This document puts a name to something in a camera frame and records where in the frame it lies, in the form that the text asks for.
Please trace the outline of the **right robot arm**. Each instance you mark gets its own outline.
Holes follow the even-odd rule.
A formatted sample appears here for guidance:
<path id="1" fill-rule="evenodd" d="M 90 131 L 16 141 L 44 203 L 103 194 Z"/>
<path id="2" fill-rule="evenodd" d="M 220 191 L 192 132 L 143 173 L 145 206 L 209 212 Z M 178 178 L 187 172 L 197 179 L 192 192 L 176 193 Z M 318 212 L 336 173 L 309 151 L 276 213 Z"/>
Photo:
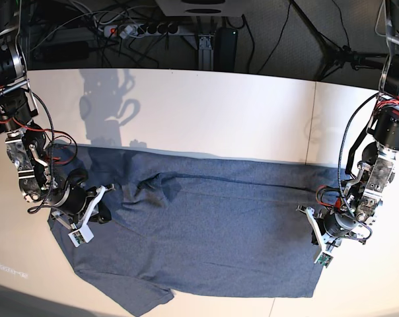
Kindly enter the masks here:
<path id="1" fill-rule="evenodd" d="M 21 1 L 0 1 L 0 135 L 6 134 L 6 150 L 18 173 L 23 198 L 32 203 L 28 213 L 48 208 L 52 217 L 75 228 L 83 221 L 111 221 L 102 195 L 113 185 L 84 189 L 83 168 L 62 177 L 55 169 L 64 161 L 54 156 L 56 136 L 65 132 L 34 122 L 41 98 L 32 92 L 24 52 L 18 42 Z"/>

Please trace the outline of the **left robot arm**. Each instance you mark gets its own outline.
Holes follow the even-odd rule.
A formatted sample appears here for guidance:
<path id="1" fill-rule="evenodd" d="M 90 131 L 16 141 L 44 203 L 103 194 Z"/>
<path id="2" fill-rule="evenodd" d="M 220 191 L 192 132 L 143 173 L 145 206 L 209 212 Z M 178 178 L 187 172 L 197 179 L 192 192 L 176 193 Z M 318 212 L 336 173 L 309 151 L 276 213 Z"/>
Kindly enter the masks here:
<path id="1" fill-rule="evenodd" d="M 367 125 L 351 146 L 344 169 L 337 171 L 338 185 L 323 186 L 316 192 L 322 203 L 326 192 L 339 196 L 335 203 L 323 203 L 312 212 L 312 244 L 331 250 L 348 238 L 364 244 L 353 230 L 359 225 L 370 229 L 382 206 L 382 193 L 394 179 L 399 153 L 399 1 L 385 1 L 385 38 L 389 54 L 382 68 L 376 104 Z"/>

